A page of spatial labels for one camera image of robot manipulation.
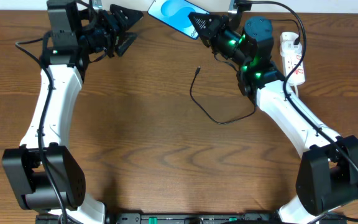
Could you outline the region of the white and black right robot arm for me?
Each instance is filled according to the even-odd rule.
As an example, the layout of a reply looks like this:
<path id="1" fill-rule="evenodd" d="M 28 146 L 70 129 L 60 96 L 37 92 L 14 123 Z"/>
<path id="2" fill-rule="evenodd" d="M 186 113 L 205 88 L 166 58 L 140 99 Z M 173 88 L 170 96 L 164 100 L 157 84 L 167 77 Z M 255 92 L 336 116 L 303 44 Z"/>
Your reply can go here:
<path id="1" fill-rule="evenodd" d="M 279 220 L 341 221 L 334 210 L 358 199 L 358 139 L 327 127 L 292 91 L 271 59 L 272 23 L 251 17 L 236 32 L 226 16 L 192 12 L 189 19 L 205 46 L 237 64 L 241 93 L 277 123 L 300 156 L 296 196 L 278 210 Z"/>

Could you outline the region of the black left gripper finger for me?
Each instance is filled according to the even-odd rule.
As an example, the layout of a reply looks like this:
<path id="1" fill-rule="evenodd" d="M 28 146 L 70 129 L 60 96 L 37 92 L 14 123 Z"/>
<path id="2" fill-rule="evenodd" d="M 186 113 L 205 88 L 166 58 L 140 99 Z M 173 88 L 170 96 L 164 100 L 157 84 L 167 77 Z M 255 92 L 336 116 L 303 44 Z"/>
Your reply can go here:
<path id="1" fill-rule="evenodd" d="M 129 30 L 144 16 L 142 11 L 128 9 L 116 4 L 111 4 L 109 9 L 114 18 L 117 20 L 118 26 L 122 31 Z"/>
<path id="2" fill-rule="evenodd" d="M 125 32 L 122 35 L 117 37 L 117 44 L 115 46 L 115 53 L 122 57 L 126 50 L 133 44 L 136 40 L 137 34 L 133 32 Z"/>

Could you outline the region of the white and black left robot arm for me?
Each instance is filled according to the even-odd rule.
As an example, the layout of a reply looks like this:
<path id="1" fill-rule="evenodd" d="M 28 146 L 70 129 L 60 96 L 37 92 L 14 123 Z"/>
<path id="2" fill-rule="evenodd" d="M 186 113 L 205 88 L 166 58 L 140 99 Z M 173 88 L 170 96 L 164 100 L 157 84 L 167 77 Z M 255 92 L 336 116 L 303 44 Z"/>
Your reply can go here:
<path id="1" fill-rule="evenodd" d="M 124 55 L 135 41 L 138 10 L 100 1 L 48 1 L 50 30 L 41 38 L 41 87 L 30 126 L 2 166 L 18 205 L 38 223 L 112 223 L 104 203 L 86 191 L 85 174 L 69 150 L 73 109 L 90 55 Z"/>

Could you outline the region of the blue screen Galaxy smartphone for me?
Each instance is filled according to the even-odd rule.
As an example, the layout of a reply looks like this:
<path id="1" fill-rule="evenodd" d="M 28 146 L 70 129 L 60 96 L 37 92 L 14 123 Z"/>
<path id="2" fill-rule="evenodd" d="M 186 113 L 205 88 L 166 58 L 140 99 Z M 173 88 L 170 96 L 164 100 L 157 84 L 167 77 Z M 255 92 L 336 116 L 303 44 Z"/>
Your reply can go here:
<path id="1" fill-rule="evenodd" d="M 198 38 L 198 33 L 188 18 L 189 14 L 209 14 L 208 11 L 186 0 L 154 0 L 147 12 L 153 18 L 194 40 Z"/>

